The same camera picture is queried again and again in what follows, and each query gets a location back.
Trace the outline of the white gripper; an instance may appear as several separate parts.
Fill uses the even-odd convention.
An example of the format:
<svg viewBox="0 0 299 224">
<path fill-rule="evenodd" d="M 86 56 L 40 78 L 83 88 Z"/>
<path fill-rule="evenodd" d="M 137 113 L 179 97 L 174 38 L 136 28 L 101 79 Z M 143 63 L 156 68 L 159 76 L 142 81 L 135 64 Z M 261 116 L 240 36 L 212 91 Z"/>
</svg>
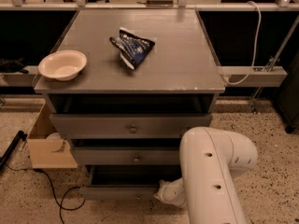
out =
<svg viewBox="0 0 299 224">
<path fill-rule="evenodd" d="M 182 209 L 187 208 L 185 190 L 181 178 L 172 182 L 160 180 L 159 188 L 154 197 L 161 203 L 172 204 Z"/>
</svg>

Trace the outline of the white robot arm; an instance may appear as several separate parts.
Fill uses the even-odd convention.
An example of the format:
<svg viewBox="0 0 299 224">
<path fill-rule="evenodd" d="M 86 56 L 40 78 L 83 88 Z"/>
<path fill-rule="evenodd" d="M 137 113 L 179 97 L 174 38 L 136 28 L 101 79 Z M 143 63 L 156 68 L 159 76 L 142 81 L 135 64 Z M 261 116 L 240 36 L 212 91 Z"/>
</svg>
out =
<svg viewBox="0 0 299 224">
<path fill-rule="evenodd" d="M 182 177 L 162 180 L 154 197 L 187 210 L 190 224 L 247 224 L 233 179 L 257 158 L 256 146 L 243 134 L 192 128 L 180 141 Z"/>
</svg>

